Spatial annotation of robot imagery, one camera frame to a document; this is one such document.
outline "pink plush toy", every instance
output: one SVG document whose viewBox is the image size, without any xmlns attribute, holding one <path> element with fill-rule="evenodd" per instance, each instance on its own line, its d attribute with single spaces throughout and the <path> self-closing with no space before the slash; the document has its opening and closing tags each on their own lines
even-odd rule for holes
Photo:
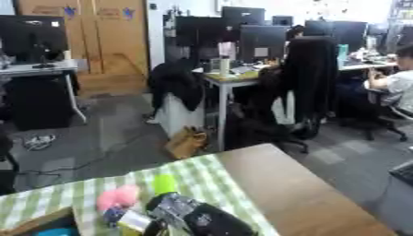
<svg viewBox="0 0 413 236">
<path fill-rule="evenodd" d="M 106 191 L 98 198 L 98 210 L 107 211 L 111 207 L 132 207 L 139 197 L 139 188 L 124 185 L 116 190 Z"/>
</svg>

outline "black jacket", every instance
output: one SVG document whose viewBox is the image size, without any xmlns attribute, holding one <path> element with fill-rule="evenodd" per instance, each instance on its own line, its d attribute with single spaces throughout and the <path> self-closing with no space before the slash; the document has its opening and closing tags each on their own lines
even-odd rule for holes
<svg viewBox="0 0 413 236">
<path fill-rule="evenodd" d="M 296 122 L 328 112 L 335 97 L 336 58 L 336 44 L 328 37 L 301 37 L 289 44 L 282 79 L 294 91 Z"/>
<path fill-rule="evenodd" d="M 147 85 L 153 95 L 152 106 L 155 112 L 162 107 L 168 93 L 182 100 L 191 112 L 195 111 L 204 98 L 202 78 L 192 73 L 185 59 L 174 63 L 156 66 L 149 75 Z"/>
</svg>

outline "white wall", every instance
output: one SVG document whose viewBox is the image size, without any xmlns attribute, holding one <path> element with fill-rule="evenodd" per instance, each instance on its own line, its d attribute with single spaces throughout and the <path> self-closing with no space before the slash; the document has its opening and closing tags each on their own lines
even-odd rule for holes
<svg viewBox="0 0 413 236">
<path fill-rule="evenodd" d="M 305 19 L 316 18 L 318 12 L 323 12 L 331 19 L 382 23 L 387 20 L 393 0 L 322 0 L 319 4 L 315 4 L 313 0 L 231 1 L 233 6 L 265 8 L 266 19 L 275 15 L 288 15 L 294 17 L 294 24 L 304 24 Z M 185 15 L 186 10 L 190 10 L 192 16 L 215 17 L 220 15 L 216 11 L 216 2 L 216 0 L 147 0 L 147 7 L 151 3 L 158 5 L 158 10 L 147 9 L 152 68 L 165 60 L 162 15 L 173 6 L 179 6 Z M 342 13 L 344 8 L 348 10 L 346 14 Z"/>
<path fill-rule="evenodd" d="M 0 0 L 0 15 L 15 15 L 12 0 Z"/>
</svg>

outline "checkered tablecloth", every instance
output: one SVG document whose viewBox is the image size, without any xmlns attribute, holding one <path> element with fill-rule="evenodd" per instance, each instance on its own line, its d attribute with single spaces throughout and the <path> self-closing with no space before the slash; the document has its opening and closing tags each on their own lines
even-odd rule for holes
<svg viewBox="0 0 413 236">
<path fill-rule="evenodd" d="M 215 155 L 176 161 L 120 177 L 61 184 L 0 197 L 0 229 L 11 229 L 22 221 L 60 208 L 73 207 L 78 214 L 78 222 L 81 222 L 78 227 L 82 235 L 112 235 L 112 230 L 103 224 L 96 209 L 99 194 L 123 184 L 136 184 L 141 188 L 140 205 L 144 206 L 154 196 L 154 176 L 161 173 L 174 176 L 177 189 L 182 195 L 230 212 L 260 231 L 260 235 L 277 235 Z"/>
</svg>

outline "white shirt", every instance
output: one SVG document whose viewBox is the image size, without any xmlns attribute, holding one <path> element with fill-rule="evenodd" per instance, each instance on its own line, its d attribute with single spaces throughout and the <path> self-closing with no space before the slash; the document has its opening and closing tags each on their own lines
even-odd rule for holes
<svg viewBox="0 0 413 236">
<path fill-rule="evenodd" d="M 413 70 L 402 71 L 387 77 L 387 89 L 390 94 L 383 97 L 383 105 L 392 105 L 399 101 L 403 93 L 412 86 Z"/>
</svg>

